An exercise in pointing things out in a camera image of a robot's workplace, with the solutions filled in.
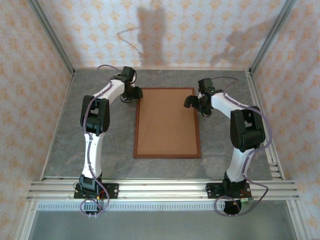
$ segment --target wallpaper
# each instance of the wallpaper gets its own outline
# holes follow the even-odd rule
[[[249,68],[285,0],[39,2],[76,69]]]
[[[38,181],[71,76],[26,0],[0,1],[0,239]]]
[[[320,239],[320,2],[299,0],[254,75],[288,179]]]

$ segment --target cork board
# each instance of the cork board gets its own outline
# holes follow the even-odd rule
[[[193,87],[143,88],[138,100],[134,158],[201,158],[197,111],[185,108]]]

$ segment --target robotic arm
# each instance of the robotic arm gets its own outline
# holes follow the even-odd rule
[[[248,106],[232,99],[221,89],[215,89],[210,78],[200,80],[198,85],[199,96],[188,96],[184,106],[196,108],[204,117],[211,116],[211,109],[217,109],[226,115],[230,119],[230,139],[233,145],[233,156],[230,166],[224,174],[222,184],[210,188],[212,194],[208,195],[213,195],[214,198],[220,196],[242,198],[243,195],[251,195],[248,192],[249,184],[244,175],[247,175],[251,161],[249,153],[259,148],[266,138],[262,117],[258,113],[244,108]],[[237,208],[225,208],[225,213],[238,214],[239,211]]]
[[[102,142],[110,125],[110,105],[120,96],[122,102],[128,103],[133,99],[143,97],[143,92],[140,87],[135,86],[136,71],[125,66],[121,74],[113,76],[111,81],[99,92],[94,95],[86,95],[82,101],[82,110],[80,125],[83,127],[84,118],[90,101],[100,95],[90,106],[90,110],[86,119],[86,131],[91,134],[85,134],[85,161],[82,170],[82,175],[79,178],[77,190],[83,195],[90,198],[99,196],[101,187],[94,180],[89,169],[88,156],[94,176],[101,182],[101,150]]]

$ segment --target orange floral pattern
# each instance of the orange floral pattern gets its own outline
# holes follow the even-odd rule
[[[254,75],[285,176],[298,182],[314,239],[320,239],[319,21],[319,1],[297,1]]]
[[[39,2],[76,69],[249,68],[285,0]]]
[[[70,75],[26,0],[0,1],[0,13],[0,238],[11,240]]]

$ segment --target wooden frame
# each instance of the wooden frame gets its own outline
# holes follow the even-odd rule
[[[192,95],[195,95],[194,87],[143,87],[143,90],[192,90]],[[198,112],[194,108],[194,124],[195,124],[195,136],[196,136],[196,149],[197,154],[138,154],[138,136],[139,136],[139,118],[140,118],[140,99],[137,103],[136,108],[136,122],[135,122],[135,134],[134,134],[134,149],[133,157],[135,159],[192,159],[201,158],[201,145],[199,135],[199,124],[198,124]]]

